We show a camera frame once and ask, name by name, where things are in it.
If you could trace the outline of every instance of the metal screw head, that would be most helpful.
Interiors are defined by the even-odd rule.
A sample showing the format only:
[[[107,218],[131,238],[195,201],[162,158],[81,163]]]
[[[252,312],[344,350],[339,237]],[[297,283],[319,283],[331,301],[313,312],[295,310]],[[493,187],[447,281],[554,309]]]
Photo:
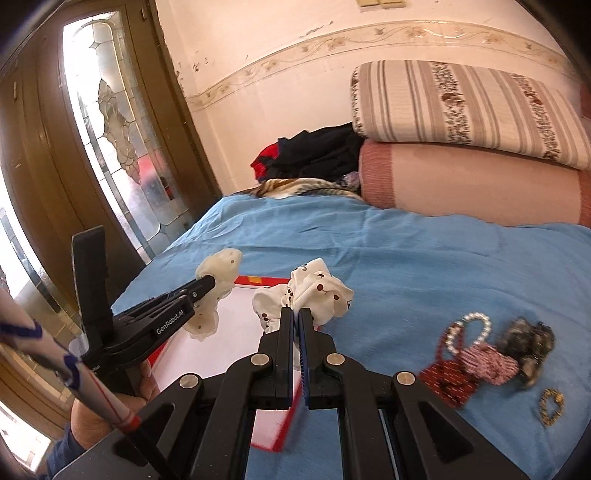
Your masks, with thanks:
[[[266,365],[267,363],[269,363],[269,357],[268,357],[268,355],[265,355],[264,353],[255,353],[251,357],[251,363],[253,365],[258,366],[258,367],[262,367],[263,365]]]
[[[412,385],[416,379],[411,372],[400,372],[396,375],[396,380],[401,385]]]
[[[183,388],[193,388],[196,387],[199,383],[199,377],[193,374],[183,375],[181,380],[178,381],[178,384]]]
[[[343,365],[345,363],[345,357],[340,353],[331,353],[326,357],[326,361],[331,365]]]

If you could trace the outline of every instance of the gold bracelet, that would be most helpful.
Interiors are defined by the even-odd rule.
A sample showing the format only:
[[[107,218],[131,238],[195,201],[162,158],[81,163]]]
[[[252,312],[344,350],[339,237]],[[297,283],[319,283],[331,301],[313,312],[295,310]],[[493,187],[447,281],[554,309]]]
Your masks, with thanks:
[[[556,402],[557,408],[556,411],[552,414],[552,416],[548,415],[548,410],[546,407],[546,401],[548,398],[552,397]],[[555,388],[546,388],[544,393],[542,393],[542,397],[540,398],[540,421],[545,427],[550,427],[554,425],[556,420],[563,414],[564,411],[564,395],[556,390]]]

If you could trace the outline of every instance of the pink pillow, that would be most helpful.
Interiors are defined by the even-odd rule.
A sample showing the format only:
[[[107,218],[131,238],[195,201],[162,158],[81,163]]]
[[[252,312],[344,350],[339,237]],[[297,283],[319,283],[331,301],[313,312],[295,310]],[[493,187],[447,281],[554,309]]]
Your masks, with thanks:
[[[366,140],[363,198],[429,216],[461,213],[500,225],[591,227],[588,171],[478,147]]]

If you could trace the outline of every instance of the wall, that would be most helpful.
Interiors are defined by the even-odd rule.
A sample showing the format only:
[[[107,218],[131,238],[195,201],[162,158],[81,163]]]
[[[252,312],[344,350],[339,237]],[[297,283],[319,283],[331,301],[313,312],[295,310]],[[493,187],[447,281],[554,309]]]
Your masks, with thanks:
[[[370,11],[355,0],[157,0],[157,7],[224,193],[255,184],[248,165],[278,137],[350,121],[350,74],[365,61],[496,67],[543,79],[577,102],[571,65],[514,0],[408,0],[406,8]]]

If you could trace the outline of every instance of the blue bedsheet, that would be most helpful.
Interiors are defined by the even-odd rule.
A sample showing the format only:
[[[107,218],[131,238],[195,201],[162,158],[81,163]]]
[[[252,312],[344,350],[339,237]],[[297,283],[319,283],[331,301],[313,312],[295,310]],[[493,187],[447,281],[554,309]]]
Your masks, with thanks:
[[[201,260],[239,248],[242,274],[288,277],[322,257],[354,289],[349,313],[326,326],[339,352],[368,369],[419,372],[446,326],[467,312],[493,321],[542,321],[556,348],[537,385],[483,385],[461,415],[532,479],[550,479],[590,420],[591,230],[553,224],[504,228],[466,216],[428,218],[343,197],[221,200],[159,255],[115,303],[121,311],[189,281]],[[478,325],[468,337],[475,338]],[[566,397],[549,428],[538,420],[543,389]],[[283,453],[252,449],[247,476],[340,479],[335,411],[298,408]]]

